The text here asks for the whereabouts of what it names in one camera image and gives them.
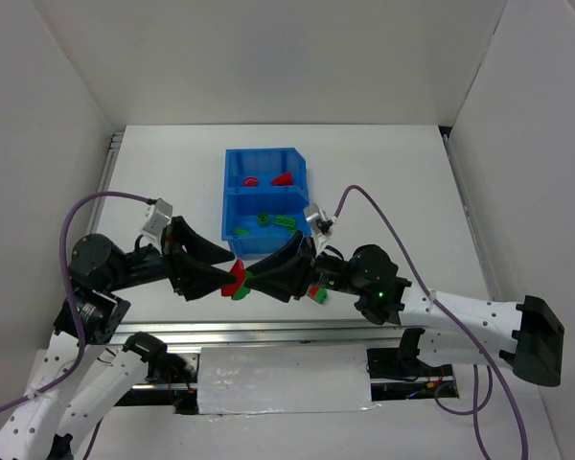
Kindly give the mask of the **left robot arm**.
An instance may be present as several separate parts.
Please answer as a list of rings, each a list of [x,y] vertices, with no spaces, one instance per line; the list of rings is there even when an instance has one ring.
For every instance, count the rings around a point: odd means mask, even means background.
[[[75,244],[67,276],[73,296],[63,304],[21,402],[0,429],[0,459],[71,459],[133,385],[190,382],[184,358],[159,338],[137,332],[98,377],[80,387],[130,307],[116,291],[167,279],[191,301],[235,281],[218,267],[234,254],[200,237],[183,218],[172,218],[156,235],[157,244],[135,244],[129,253],[101,234]]]

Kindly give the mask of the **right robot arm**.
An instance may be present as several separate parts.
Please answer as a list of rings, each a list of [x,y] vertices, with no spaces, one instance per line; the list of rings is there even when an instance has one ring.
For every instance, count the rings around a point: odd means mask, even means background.
[[[421,287],[399,276],[398,266],[375,244],[344,260],[318,253],[296,232],[276,253],[251,265],[245,285],[281,302],[318,287],[355,296],[370,323],[400,326],[400,355],[429,367],[487,364],[521,380],[557,387],[562,379],[564,325],[548,304],[527,295],[494,302]]]

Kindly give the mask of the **green sloped 2x2 brick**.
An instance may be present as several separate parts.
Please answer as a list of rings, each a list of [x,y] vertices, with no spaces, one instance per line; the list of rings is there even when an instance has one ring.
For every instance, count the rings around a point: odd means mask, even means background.
[[[271,218],[268,213],[257,214],[256,220],[260,227],[266,227],[271,224]]]

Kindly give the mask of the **green 2x4 plate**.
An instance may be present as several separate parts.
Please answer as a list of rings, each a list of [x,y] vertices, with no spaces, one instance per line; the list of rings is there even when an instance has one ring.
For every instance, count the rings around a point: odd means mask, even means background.
[[[285,228],[296,228],[297,227],[297,220],[295,218],[283,215],[276,215],[274,218],[273,223],[277,226],[285,227]]]

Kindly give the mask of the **green curved brick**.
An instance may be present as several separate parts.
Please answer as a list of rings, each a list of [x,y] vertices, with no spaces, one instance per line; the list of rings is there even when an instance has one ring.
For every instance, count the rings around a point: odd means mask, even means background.
[[[245,272],[245,278],[244,278],[243,282],[241,283],[241,285],[239,286],[237,291],[231,296],[231,299],[233,301],[240,301],[249,294],[250,288],[245,284],[245,282],[248,279],[250,279],[251,277],[252,277],[252,273],[250,271],[246,271]]]
[[[244,228],[236,227],[234,229],[234,235],[235,236],[248,236],[249,234],[250,234],[250,232]]]

